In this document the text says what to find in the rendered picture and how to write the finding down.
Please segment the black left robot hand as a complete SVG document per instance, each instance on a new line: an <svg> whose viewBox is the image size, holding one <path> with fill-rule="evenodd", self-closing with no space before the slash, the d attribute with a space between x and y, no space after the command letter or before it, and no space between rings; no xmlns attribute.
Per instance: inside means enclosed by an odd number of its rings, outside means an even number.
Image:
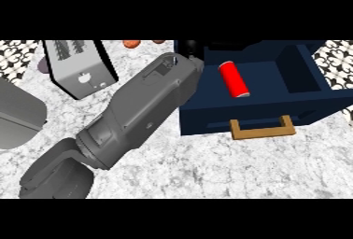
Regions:
<svg viewBox="0 0 353 239"><path fill-rule="evenodd" d="M201 40L179 40L176 42L176 53L186 58L204 59L204 44Z"/></svg>

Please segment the red can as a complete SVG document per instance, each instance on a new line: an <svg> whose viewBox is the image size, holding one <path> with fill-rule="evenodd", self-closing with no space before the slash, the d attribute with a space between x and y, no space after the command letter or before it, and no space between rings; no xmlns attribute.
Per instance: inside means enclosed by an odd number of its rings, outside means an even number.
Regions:
<svg viewBox="0 0 353 239"><path fill-rule="evenodd" d="M223 62L219 65L219 73L230 96L233 98L247 97L250 95L250 90L241 77L238 67L232 61Z"/></svg>

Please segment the navy blue drawer box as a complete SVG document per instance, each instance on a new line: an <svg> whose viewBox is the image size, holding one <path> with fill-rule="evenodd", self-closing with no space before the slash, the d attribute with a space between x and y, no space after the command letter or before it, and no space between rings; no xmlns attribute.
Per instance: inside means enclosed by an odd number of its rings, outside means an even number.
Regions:
<svg viewBox="0 0 353 239"><path fill-rule="evenodd" d="M312 54L320 40L263 40L242 50L204 48L204 71L198 92L185 110L232 107L281 114L303 110L341 110L353 105L353 90L329 88ZM250 95L235 98L226 89L219 65L235 63Z"/></svg>

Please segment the navy blue drawer front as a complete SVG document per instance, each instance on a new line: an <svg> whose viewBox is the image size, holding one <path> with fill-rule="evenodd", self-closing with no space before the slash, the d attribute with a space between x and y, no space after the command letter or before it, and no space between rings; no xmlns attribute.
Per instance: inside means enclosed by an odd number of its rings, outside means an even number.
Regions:
<svg viewBox="0 0 353 239"><path fill-rule="evenodd" d="M229 120L239 121L242 130L278 127L284 115L291 117L295 126L309 125L350 105L353 90L263 91L239 98L232 98L226 92L214 96L196 93L179 108L180 134L229 132Z"/></svg>

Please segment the silver toaster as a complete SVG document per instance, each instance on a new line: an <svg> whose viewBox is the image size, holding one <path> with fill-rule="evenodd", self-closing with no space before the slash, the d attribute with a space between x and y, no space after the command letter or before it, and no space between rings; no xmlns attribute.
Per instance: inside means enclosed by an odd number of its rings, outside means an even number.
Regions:
<svg viewBox="0 0 353 239"><path fill-rule="evenodd" d="M117 83L118 75L100 40L44 40L53 84L80 100Z"/></svg>

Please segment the purple vegetable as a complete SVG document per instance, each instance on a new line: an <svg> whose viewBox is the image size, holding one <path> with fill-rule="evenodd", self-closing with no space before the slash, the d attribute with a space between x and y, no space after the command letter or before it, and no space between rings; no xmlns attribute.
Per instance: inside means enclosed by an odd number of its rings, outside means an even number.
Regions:
<svg viewBox="0 0 353 239"><path fill-rule="evenodd" d="M38 64L37 64L37 70L43 73L43 74L49 74L49 66L47 66L47 60L46 57L41 58Z"/></svg>

